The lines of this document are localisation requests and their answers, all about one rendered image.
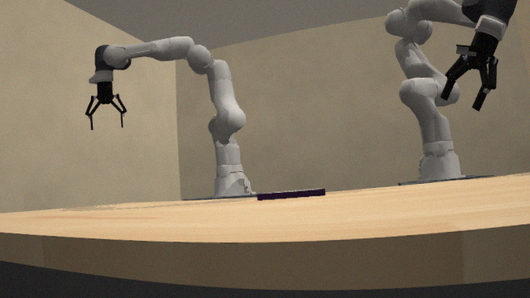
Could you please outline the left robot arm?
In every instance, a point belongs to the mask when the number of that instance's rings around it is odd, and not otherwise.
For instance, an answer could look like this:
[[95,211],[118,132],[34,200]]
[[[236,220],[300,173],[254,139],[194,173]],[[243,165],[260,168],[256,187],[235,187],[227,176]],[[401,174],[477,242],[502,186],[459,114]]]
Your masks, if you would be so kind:
[[386,16],[387,33],[403,37],[394,46],[397,60],[408,78],[401,83],[399,97],[416,115],[424,143],[418,168],[421,177],[417,182],[465,177],[460,173],[459,157],[453,151],[449,121],[436,109],[456,103],[460,88],[455,83],[448,100],[440,98],[447,77],[430,64],[418,47],[430,38],[431,22],[471,27],[500,42],[517,1],[463,0],[461,7],[452,0],[410,0],[406,8],[400,7]]

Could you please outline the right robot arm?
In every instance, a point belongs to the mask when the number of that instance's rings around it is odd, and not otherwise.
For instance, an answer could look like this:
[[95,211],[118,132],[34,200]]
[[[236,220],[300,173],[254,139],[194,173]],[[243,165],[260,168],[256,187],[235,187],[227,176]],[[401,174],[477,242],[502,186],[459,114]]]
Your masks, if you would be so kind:
[[113,82],[113,70],[127,69],[133,58],[146,56],[159,61],[189,61],[189,67],[198,75],[207,74],[210,98],[217,110],[208,124],[217,163],[212,197],[255,195],[243,173],[240,147],[234,138],[234,133],[246,123],[246,115],[236,102],[229,66],[226,61],[214,60],[204,46],[194,44],[191,37],[176,36],[125,46],[99,46],[95,51],[95,74],[89,83]]

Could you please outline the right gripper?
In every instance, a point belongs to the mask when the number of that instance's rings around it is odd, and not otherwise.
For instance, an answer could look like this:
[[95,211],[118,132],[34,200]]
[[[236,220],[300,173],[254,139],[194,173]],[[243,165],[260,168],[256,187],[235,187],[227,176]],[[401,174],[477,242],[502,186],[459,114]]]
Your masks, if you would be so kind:
[[[100,104],[109,104],[109,103],[111,103],[121,113],[121,125],[123,127],[123,116],[124,116],[124,113],[127,112],[127,109],[124,107],[121,99],[119,98],[119,94],[113,95],[113,82],[110,82],[110,81],[98,82],[97,83],[97,92],[98,92],[97,96],[93,96],[93,95],[91,96],[91,100],[90,100],[89,106],[88,106],[88,108],[87,108],[87,110],[85,112],[85,115],[87,115],[88,118],[90,119],[91,130],[93,130],[92,114],[94,114],[95,110],[98,108],[98,106]],[[118,99],[121,107],[123,108],[123,111],[113,101],[113,97]],[[91,109],[92,104],[93,104],[95,99],[97,99],[98,102],[94,106],[93,110],[89,113],[89,110]]]

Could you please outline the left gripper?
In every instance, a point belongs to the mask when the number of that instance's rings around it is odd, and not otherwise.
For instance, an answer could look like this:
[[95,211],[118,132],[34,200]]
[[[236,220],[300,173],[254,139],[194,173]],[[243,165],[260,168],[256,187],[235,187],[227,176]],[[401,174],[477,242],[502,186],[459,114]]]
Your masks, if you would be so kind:
[[[479,111],[485,100],[487,94],[491,89],[496,89],[497,82],[497,64],[499,60],[494,56],[499,40],[490,34],[484,32],[476,32],[471,46],[479,48],[478,55],[460,55],[460,58],[451,66],[446,72],[446,85],[443,89],[440,98],[447,101],[453,89],[455,81],[461,77],[466,71],[474,69],[479,70],[480,78],[483,87],[480,88],[475,102],[472,106]],[[464,61],[464,62],[463,62]],[[489,63],[489,75],[487,64]]]

